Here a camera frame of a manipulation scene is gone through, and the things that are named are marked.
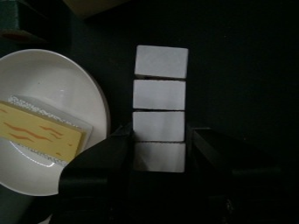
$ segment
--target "yellow sponge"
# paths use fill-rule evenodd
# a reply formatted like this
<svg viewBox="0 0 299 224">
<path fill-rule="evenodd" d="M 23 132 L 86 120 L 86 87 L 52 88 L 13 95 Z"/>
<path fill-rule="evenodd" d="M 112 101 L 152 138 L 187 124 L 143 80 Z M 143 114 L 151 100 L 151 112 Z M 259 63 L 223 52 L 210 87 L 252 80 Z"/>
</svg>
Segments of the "yellow sponge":
<svg viewBox="0 0 299 224">
<path fill-rule="evenodd" d="M 0 101 L 0 137 L 70 162 L 80 152 L 86 131 Z"/>
</svg>

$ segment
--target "wavy line pattern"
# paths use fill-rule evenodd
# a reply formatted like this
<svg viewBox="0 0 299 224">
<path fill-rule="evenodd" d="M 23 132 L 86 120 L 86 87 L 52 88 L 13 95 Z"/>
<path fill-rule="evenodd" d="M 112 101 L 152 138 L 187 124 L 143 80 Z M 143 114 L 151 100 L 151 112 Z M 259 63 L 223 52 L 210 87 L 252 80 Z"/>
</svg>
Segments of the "wavy line pattern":
<svg viewBox="0 0 299 224">
<path fill-rule="evenodd" d="M 56 138 L 56 139 L 62 139 L 60 137 L 58 137 L 55 134 L 51 133 L 51 135 Z"/>
<path fill-rule="evenodd" d="M 13 125 L 11 125 L 9 123 L 4 122 L 4 125 L 11 128 L 12 130 L 16 130 L 16 131 L 21 131 L 21 132 L 25 132 L 27 134 L 30 134 L 32 137 L 38 138 L 38 139 L 43 139 L 43 140 L 47 140 L 47 141 L 52 141 L 48 137 L 46 136 L 39 136 L 36 134 L 34 134 L 28 129 L 21 129 L 21 128 L 17 128 L 15 127 Z"/>
<path fill-rule="evenodd" d="M 30 137 L 27 137 L 27 136 L 17 136 L 17 135 L 15 135 L 15 134 L 12 134 L 12 133 L 8 133 L 12 137 L 15 137 L 15 138 L 17 138 L 17 139 L 23 139 L 23 140 L 30 140 L 31 142 L 34 142 L 34 140 L 30 138 Z"/>
<path fill-rule="evenodd" d="M 63 134 L 58 131 L 58 130 L 55 130 L 55 129 L 52 129 L 52 128 L 48 128 L 48 127 L 43 127 L 43 126 L 40 126 L 44 130 L 51 130 L 54 133 L 56 133 L 59 136 L 63 136 Z"/>
<path fill-rule="evenodd" d="M 0 108 L 0 111 L 3 111 L 4 113 L 7 113 L 7 111 L 4 109 Z"/>
</svg>

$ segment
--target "dark background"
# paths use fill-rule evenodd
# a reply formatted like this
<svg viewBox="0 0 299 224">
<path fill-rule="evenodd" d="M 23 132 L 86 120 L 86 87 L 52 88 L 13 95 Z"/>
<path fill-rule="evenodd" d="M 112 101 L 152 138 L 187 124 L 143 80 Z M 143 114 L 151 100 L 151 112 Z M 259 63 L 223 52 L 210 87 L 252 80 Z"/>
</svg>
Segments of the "dark background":
<svg viewBox="0 0 299 224">
<path fill-rule="evenodd" d="M 299 200 L 298 10 L 291 0 L 134 0 L 82 21 L 52 0 L 50 44 L 1 40 L 0 56 L 42 48 L 78 62 L 103 88 L 115 130 L 132 120 L 136 46 L 188 48 L 186 122 L 271 155 Z M 1 189 L 5 195 L 23 197 Z"/>
</svg>

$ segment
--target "plate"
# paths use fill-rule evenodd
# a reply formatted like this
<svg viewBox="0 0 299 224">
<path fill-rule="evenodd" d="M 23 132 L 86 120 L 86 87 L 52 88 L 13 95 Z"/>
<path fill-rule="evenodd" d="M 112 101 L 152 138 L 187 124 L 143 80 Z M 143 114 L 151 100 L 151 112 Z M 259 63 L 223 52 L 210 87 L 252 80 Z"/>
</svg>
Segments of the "plate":
<svg viewBox="0 0 299 224">
<path fill-rule="evenodd" d="M 92 125 L 86 149 L 108 135 L 108 104 L 90 74 L 67 57 L 46 50 L 23 50 L 0 59 L 0 100 L 27 95 Z M 0 138 L 0 183 L 13 191 L 59 193 L 63 167 Z"/>
</svg>

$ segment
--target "stacked white blocks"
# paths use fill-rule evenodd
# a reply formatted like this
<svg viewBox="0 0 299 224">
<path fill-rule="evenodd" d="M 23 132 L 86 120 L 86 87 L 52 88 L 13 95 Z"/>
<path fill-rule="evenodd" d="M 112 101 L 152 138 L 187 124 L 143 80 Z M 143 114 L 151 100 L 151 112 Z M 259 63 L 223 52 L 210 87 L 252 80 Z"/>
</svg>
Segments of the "stacked white blocks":
<svg viewBox="0 0 299 224">
<path fill-rule="evenodd" d="M 184 98 L 188 49 L 136 48 L 134 130 L 135 168 L 184 171 Z"/>
</svg>

